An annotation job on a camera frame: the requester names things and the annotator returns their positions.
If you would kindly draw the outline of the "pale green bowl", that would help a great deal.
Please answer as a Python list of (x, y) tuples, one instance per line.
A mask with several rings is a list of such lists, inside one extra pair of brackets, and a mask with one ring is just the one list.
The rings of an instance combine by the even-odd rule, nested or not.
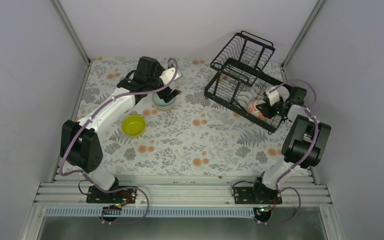
[(153, 96), (152, 96), (152, 101), (153, 101), (153, 104), (154, 105), (159, 105), (159, 106), (169, 106), (169, 105), (173, 105), (175, 104), (176, 102), (176, 97), (174, 99), (172, 99), (170, 102), (164, 102), (159, 96), (157, 93), (154, 93)]

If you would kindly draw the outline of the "red white patterned bowl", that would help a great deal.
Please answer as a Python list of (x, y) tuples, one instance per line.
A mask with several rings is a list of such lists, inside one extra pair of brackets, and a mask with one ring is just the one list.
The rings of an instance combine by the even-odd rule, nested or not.
[(257, 109), (257, 105), (265, 104), (265, 101), (262, 99), (254, 99), (247, 106), (247, 112), (254, 117), (257, 117), (260, 120), (266, 119), (263, 113)]

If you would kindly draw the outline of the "yellow-green bowl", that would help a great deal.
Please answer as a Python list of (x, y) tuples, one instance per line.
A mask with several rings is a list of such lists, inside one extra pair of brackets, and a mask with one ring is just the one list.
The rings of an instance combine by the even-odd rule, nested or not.
[(140, 115), (130, 115), (121, 123), (122, 132), (129, 137), (138, 137), (146, 129), (147, 123)]

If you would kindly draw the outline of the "black wire dish rack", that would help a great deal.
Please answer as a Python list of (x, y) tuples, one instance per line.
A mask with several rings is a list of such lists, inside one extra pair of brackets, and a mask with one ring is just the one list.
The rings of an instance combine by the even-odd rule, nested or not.
[(274, 44), (247, 31), (233, 35), (211, 61), (216, 71), (204, 88), (204, 96), (254, 124), (274, 133), (286, 121), (285, 114), (260, 119), (248, 112), (249, 104), (261, 100), (266, 89), (281, 84), (264, 68), (275, 52)]

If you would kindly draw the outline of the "beige patterned bowl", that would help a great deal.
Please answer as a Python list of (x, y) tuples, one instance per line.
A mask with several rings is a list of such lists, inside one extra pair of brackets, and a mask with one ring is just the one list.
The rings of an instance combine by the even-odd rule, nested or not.
[(159, 111), (170, 111), (175, 105), (167, 105), (167, 106), (161, 106), (161, 105), (155, 105), (155, 108), (158, 109)]

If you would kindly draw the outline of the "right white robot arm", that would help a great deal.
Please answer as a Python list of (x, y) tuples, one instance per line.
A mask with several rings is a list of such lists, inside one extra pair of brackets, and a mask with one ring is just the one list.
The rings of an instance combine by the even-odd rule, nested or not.
[(315, 167), (321, 161), (332, 130), (320, 122), (304, 105), (306, 89), (273, 86), (264, 92), (264, 103), (257, 108), (266, 117), (274, 113), (286, 114), (292, 126), (283, 142), (283, 159), (257, 177), (251, 189), (251, 198), (262, 204), (280, 197), (281, 184), (298, 170)]

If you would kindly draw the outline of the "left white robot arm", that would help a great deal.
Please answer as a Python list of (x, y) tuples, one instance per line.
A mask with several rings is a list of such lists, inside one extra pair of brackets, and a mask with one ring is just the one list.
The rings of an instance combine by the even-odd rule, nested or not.
[(169, 58), (164, 68), (158, 60), (142, 56), (136, 68), (121, 78), (114, 91), (95, 110), (81, 119), (62, 125), (58, 173), (79, 173), (99, 190), (99, 196), (111, 203), (119, 197), (118, 179), (103, 165), (100, 138), (125, 111), (148, 95), (157, 94), (169, 102), (180, 90), (170, 85), (181, 77), (178, 61)]

